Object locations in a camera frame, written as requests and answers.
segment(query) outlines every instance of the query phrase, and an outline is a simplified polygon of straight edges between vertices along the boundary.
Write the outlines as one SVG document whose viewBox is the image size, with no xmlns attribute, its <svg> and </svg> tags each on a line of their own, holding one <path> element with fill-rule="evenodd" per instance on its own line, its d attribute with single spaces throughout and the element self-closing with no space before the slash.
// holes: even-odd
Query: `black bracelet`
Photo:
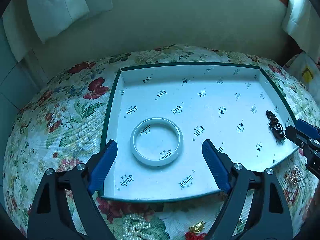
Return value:
<svg viewBox="0 0 320 240">
<path fill-rule="evenodd" d="M 266 111 L 266 115 L 270 121 L 269 128 L 272 130 L 272 133 L 275 136 L 275 138 L 279 141 L 284 140 L 284 130 L 282 125 L 279 123 L 278 118 L 276 118 L 276 116 L 269 110 Z"/>
</svg>

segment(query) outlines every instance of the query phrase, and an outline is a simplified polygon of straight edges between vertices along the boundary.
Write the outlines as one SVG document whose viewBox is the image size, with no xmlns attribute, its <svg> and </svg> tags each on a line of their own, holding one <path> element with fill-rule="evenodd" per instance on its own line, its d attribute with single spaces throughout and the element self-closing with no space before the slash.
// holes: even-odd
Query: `wall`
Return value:
<svg viewBox="0 0 320 240">
<path fill-rule="evenodd" d="M 18 111 L 39 91 L 22 63 L 15 60 L 0 18 L 0 203 L 3 196 L 3 161 L 7 140 Z"/>
<path fill-rule="evenodd" d="M 184 43 L 278 60 L 287 42 L 279 0 L 112 0 L 34 49 L 49 79 L 87 59 Z"/>
</svg>

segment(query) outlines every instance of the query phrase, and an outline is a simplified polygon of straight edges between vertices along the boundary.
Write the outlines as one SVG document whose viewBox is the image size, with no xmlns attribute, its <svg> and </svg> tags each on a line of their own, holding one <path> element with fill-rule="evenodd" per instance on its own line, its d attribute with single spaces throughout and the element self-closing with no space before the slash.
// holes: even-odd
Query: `floral fabric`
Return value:
<svg viewBox="0 0 320 240">
<path fill-rule="evenodd" d="M 99 151 L 105 111 L 117 70 L 186 61 L 260 66 L 281 90 L 296 118 L 320 126 L 319 109 L 305 86 L 270 59 L 177 44 L 79 63 L 53 78 L 21 110 L 8 139 L 3 173 L 5 209 L 23 234 L 27 232 L 33 198 L 44 171 L 47 168 L 70 170 Z M 295 234 L 320 199 L 319 187 L 314 196 L 318 179 L 306 170 L 305 164 L 306 159 L 297 151 L 274 168 L 284 190 Z M 242 212 L 243 222 L 239 221 L 235 233 L 243 230 L 250 198 L 252 192 L 249 191 Z M 67 191 L 67 199 L 77 230 L 85 233 L 71 191 Z M 117 239 L 127 239 L 128 230 L 144 223 L 148 226 L 136 231 L 138 239 L 182 240 L 190 237 L 186 234 L 189 226 L 201 220 L 206 223 L 202 233 L 208 232 L 225 195 L 158 204 L 108 201 L 99 198 L 97 193 L 93 199 Z"/>
</svg>

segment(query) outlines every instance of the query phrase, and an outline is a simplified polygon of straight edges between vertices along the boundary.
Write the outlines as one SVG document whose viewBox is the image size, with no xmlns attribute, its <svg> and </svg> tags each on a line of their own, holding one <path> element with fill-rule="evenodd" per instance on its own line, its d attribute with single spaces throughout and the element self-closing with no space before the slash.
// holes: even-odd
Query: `red tassel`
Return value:
<svg viewBox="0 0 320 240">
<path fill-rule="evenodd" d="M 186 237 L 186 240 L 203 240 L 206 235 L 207 235 L 206 233 L 203 233 L 197 236 L 193 232 L 186 232 L 185 237 Z"/>
</svg>

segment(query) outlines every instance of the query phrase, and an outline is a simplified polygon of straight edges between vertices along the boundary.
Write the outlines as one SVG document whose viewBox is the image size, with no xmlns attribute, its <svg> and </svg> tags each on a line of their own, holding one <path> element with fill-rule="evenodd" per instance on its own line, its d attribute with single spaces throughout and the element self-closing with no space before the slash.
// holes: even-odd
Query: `white box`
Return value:
<svg viewBox="0 0 320 240">
<path fill-rule="evenodd" d="M 256 66 L 188 62 L 120 69 L 101 138 L 102 147 L 115 140 L 118 155 L 100 195 L 150 202 L 219 191 L 202 156 L 206 139 L 248 170 L 276 165 L 297 147 L 288 139 L 276 141 L 266 110 L 277 116 L 284 129 L 296 121 L 281 92 Z M 183 134 L 183 152 L 166 166 L 144 165 L 130 151 L 133 129 L 151 117 L 170 119 Z M 144 137 L 146 147 L 158 145 L 153 151 L 161 158 L 160 153 L 172 148 L 172 140 L 155 134 L 150 127 L 138 136 Z"/>
</svg>

